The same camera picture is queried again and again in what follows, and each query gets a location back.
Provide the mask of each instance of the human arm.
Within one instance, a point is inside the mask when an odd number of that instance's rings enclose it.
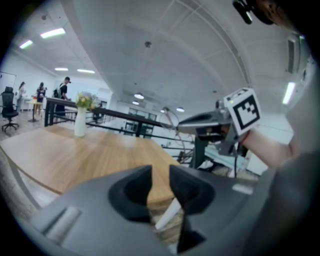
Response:
[[[254,153],[269,168],[278,168],[299,155],[299,145],[293,136],[289,144],[283,144],[251,129],[242,144]]]

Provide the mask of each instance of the black office chair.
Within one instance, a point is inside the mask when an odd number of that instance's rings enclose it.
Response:
[[[2,125],[2,131],[6,131],[8,127],[13,127],[14,129],[17,129],[19,127],[19,124],[13,123],[12,118],[19,115],[17,112],[17,109],[14,110],[14,93],[12,87],[6,87],[4,92],[2,93],[2,116],[9,120],[9,123]]]

